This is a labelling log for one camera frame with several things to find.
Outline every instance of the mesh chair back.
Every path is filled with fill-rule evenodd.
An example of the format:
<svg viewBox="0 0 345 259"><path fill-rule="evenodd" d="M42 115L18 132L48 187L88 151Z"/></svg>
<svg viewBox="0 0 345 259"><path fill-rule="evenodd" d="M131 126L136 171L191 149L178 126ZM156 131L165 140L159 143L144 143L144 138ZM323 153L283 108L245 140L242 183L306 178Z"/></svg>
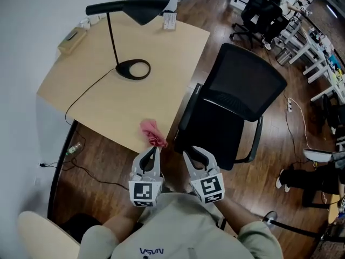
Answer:
<svg viewBox="0 0 345 259"><path fill-rule="evenodd" d="M256 121L287 83L268 62L249 50L225 43L200 92L201 98Z"/></svg>
<svg viewBox="0 0 345 259"><path fill-rule="evenodd" d="M252 32L266 33L271 22L281 13L282 9L275 0L249 0L241 13L241 18L243 24ZM258 15L259 18L254 23L252 18L255 15Z"/></svg>

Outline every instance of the white wall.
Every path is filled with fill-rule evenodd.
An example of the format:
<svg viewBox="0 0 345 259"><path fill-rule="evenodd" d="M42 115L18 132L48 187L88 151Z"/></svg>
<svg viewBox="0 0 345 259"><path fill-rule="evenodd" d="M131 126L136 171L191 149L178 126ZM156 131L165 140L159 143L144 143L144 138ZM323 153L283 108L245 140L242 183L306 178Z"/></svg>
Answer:
<svg viewBox="0 0 345 259"><path fill-rule="evenodd" d="M62 113L36 96L38 87L85 7L108 1L0 0L1 259L27 258L17 216L26 209L46 214L54 169L37 166L57 161L70 128Z"/></svg>

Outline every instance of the white label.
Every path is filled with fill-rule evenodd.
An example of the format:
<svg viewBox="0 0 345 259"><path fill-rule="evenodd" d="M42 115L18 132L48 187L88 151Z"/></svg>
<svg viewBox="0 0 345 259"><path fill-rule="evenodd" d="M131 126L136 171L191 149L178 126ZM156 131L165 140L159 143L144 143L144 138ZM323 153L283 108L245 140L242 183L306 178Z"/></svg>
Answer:
<svg viewBox="0 0 345 259"><path fill-rule="evenodd" d="M177 13L169 13L169 12L165 12L163 14L164 17L164 25L163 28L165 30L174 30L176 27L176 16Z"/></svg>
<svg viewBox="0 0 345 259"><path fill-rule="evenodd" d="M250 19L251 22L253 22L254 24L256 24L258 22L259 16L258 15L254 15L254 17L252 19Z"/></svg>

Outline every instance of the trash can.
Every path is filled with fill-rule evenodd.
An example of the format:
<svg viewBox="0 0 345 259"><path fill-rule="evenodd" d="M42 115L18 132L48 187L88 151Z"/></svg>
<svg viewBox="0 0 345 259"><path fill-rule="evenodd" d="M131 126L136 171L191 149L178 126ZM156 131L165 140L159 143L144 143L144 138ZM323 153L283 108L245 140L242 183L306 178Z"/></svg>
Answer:
<svg viewBox="0 0 345 259"><path fill-rule="evenodd" d="M292 59L292 52L288 48L284 48L278 55L276 55L275 59L281 66L284 66L290 59Z"/></svg>

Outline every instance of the white desk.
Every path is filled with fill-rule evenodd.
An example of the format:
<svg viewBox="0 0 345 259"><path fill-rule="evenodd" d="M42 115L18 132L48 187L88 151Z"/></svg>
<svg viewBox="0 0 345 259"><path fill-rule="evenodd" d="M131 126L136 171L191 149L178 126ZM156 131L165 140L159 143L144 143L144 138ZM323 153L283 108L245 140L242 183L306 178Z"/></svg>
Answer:
<svg viewBox="0 0 345 259"><path fill-rule="evenodd" d="M326 66L326 72L323 73L323 75L327 78L327 80L330 83L330 87L328 87L326 90L322 91L318 95L314 96L311 101L316 101L317 99L321 98L324 94L330 95L332 91L335 91L339 97L339 101L341 104L345 104L345 85L344 81L338 81L336 78L336 75L332 72L330 67Z"/></svg>
<svg viewBox="0 0 345 259"><path fill-rule="evenodd" d="M319 76L323 75L326 71L327 71L327 63L326 63L326 59L325 56L323 54L323 52L319 49L319 47L316 45L316 43L311 39L311 37L309 36L308 32L306 32L303 28L302 29L302 33L304 35L304 37L306 38L307 42L306 44L298 51L298 53L296 54L296 56L294 56L289 63L292 64L294 63L298 58L300 58L305 52L307 52L309 49L313 50L319 60L317 62L315 62L311 67L307 68L304 72L303 75L307 74L308 72L310 72L312 69L314 69L315 67L318 67L319 70L317 71L317 73L315 73L314 75L312 75L309 79L308 79L308 83L312 83L314 80L316 80Z"/></svg>
<svg viewBox="0 0 345 259"><path fill-rule="evenodd" d="M155 119L167 137L210 33L182 22L176 23L176 31L163 30L161 16L145 26L123 12L111 13L111 20L119 61L145 59L151 64L151 74L134 81L114 70L81 97L68 115L141 153L149 144L140 131L140 122ZM88 30L70 56L57 60L37 94L65 113L115 65L104 19Z"/></svg>

